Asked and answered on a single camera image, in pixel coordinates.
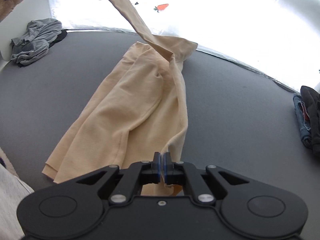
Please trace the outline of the beige long-sleeve shirt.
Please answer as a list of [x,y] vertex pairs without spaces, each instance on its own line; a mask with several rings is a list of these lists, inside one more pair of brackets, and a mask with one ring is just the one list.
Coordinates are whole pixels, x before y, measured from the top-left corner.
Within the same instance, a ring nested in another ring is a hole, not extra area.
[[109,0],[142,38],[101,82],[61,138],[43,174],[62,183],[108,165],[128,168],[155,152],[179,161],[188,128],[184,61],[197,44],[151,33],[129,0]]

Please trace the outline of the light grey fabric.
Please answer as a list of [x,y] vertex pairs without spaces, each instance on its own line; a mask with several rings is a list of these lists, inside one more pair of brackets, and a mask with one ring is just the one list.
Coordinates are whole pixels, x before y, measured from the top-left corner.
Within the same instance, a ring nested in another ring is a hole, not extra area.
[[12,163],[1,150],[1,239],[24,237],[16,211],[21,200],[33,192],[33,189],[19,178]]

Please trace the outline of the blue denim jeans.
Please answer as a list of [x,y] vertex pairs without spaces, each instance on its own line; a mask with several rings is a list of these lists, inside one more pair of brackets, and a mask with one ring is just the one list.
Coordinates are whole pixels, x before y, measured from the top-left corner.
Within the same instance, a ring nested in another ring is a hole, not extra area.
[[300,94],[293,95],[293,104],[298,121],[300,139],[306,148],[312,148],[311,125],[308,111]]

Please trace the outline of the black crumpled garment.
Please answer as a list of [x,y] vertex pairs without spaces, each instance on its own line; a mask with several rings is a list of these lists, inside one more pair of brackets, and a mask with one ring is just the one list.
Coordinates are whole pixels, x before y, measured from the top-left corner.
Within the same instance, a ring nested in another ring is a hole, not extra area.
[[313,154],[319,157],[319,93],[313,88],[302,86],[300,94],[309,114]]

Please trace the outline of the black garment under grey one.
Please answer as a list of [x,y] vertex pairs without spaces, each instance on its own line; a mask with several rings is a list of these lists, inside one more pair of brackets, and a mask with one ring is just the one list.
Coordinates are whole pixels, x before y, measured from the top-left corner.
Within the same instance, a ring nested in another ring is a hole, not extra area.
[[54,46],[55,44],[61,42],[67,36],[67,29],[62,29],[61,33],[57,36],[57,38],[49,44],[49,48]]

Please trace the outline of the grey crumpled garment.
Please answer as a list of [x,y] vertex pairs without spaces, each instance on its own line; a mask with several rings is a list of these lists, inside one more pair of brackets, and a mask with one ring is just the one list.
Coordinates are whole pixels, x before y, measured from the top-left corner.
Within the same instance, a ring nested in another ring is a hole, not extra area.
[[53,18],[32,20],[25,33],[11,40],[10,60],[20,66],[27,66],[44,57],[50,44],[62,33],[62,23]]

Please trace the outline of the white printed backdrop sheet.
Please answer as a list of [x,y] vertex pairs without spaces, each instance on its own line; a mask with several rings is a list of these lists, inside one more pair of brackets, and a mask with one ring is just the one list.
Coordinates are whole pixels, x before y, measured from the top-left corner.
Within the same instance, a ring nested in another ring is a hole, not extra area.
[[246,64],[299,90],[319,87],[319,0],[130,0],[152,33]]

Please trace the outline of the white upright panel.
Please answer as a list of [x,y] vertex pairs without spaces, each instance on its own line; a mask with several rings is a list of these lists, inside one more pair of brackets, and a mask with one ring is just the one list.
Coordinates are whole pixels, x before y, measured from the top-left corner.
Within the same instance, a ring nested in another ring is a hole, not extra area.
[[23,0],[1,22],[1,56],[4,61],[11,58],[11,39],[24,34],[27,24],[32,20],[50,18],[48,0]]

